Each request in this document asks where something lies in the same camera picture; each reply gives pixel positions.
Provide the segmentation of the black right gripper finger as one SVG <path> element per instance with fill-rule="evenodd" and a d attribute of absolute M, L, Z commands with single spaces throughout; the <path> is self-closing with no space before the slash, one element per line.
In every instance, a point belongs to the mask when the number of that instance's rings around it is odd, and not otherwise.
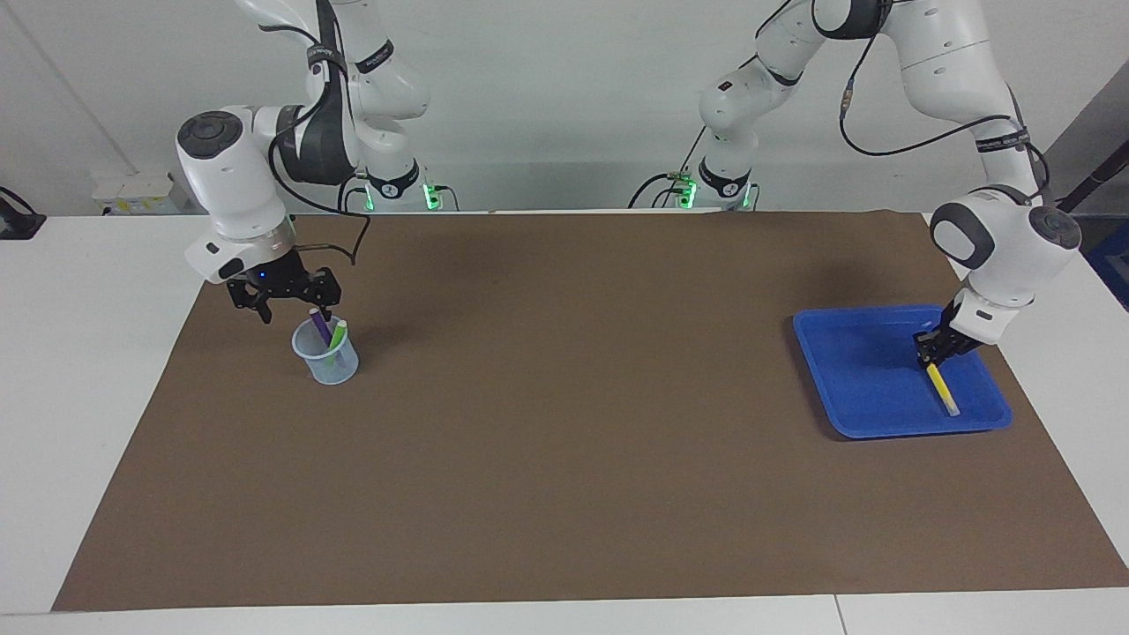
<path fill-rule="evenodd" d="M 269 302 L 272 298 L 272 293 L 269 289 L 259 286 L 259 284 L 250 279 L 228 279 L 227 290 L 236 308 L 253 310 L 253 312 L 259 314 L 259 320 L 262 323 L 270 325 L 272 322 L 272 310 L 269 306 Z"/>
<path fill-rule="evenodd" d="M 318 308 L 324 321 L 330 322 L 332 307 L 341 302 L 341 286 L 330 268 L 318 268 L 303 282 L 303 301 Z"/>

